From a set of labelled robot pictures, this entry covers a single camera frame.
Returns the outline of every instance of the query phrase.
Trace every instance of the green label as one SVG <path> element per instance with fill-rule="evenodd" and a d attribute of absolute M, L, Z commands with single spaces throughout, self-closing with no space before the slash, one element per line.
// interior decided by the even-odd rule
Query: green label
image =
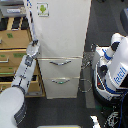
<path fill-rule="evenodd" d="M 41 5 L 41 6 L 40 6 L 40 11 L 41 11 L 42 13 L 44 13 L 44 12 L 46 11 L 46 8 L 44 7 L 44 5 Z"/>
<path fill-rule="evenodd" d="M 8 69 L 13 69 L 12 67 L 9 67 Z"/>
<path fill-rule="evenodd" d="M 0 55 L 0 57 L 6 57 L 5 55 Z"/>
<path fill-rule="evenodd" d="M 22 58 L 24 55 L 26 55 L 26 53 L 13 53 L 15 58 Z"/>
<path fill-rule="evenodd" d="M 8 38 L 13 38 L 12 33 L 7 33 Z"/>

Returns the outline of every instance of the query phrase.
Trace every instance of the cabinet door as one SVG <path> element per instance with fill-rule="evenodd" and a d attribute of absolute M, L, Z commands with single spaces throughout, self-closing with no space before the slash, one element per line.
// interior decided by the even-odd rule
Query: cabinet door
<path fill-rule="evenodd" d="M 42 78 L 78 77 L 82 59 L 38 60 Z"/>
<path fill-rule="evenodd" d="M 47 79 L 43 80 L 47 99 L 76 98 L 79 79 Z"/>
<path fill-rule="evenodd" d="M 41 43 L 39 58 L 82 56 L 91 0 L 41 0 L 48 4 L 48 17 L 38 15 L 39 1 L 31 2 L 34 5 L 32 12 L 36 35 Z M 31 24 L 27 1 L 24 0 L 24 3 Z"/>

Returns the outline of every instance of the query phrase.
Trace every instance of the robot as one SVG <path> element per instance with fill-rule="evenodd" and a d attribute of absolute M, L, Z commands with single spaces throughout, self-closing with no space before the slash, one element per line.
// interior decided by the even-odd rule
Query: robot
<path fill-rule="evenodd" d="M 122 10 L 120 19 L 128 33 L 128 9 Z M 93 61 L 93 90 L 105 104 L 117 104 L 128 90 L 128 36 L 113 34 L 111 46 L 96 47 Z"/>

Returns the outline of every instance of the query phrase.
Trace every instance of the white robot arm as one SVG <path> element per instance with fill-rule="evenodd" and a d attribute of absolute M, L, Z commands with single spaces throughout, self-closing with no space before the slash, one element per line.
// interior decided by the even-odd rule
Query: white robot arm
<path fill-rule="evenodd" d="M 16 128 L 26 113 L 25 94 L 28 91 L 40 44 L 33 41 L 27 48 L 11 87 L 0 94 L 0 127 Z"/>

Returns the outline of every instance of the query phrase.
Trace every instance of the drawer handle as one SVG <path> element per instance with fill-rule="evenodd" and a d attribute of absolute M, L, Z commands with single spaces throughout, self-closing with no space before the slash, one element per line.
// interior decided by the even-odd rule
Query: drawer handle
<path fill-rule="evenodd" d="M 55 65 L 65 65 L 65 64 L 68 64 L 70 62 L 71 62 L 71 60 L 66 60 L 66 62 L 63 62 L 63 63 L 56 63 L 56 62 L 53 62 L 53 61 L 51 61 L 49 63 L 55 64 Z"/>
<path fill-rule="evenodd" d="M 5 61 L 0 61 L 0 63 L 8 63 L 9 59 L 7 58 L 7 60 Z"/>
<path fill-rule="evenodd" d="M 67 83 L 68 81 L 70 81 L 70 80 L 65 80 L 65 81 L 57 81 L 57 80 L 52 80 L 52 82 L 55 82 L 55 83 L 57 83 L 57 84 L 65 84 L 65 83 Z"/>

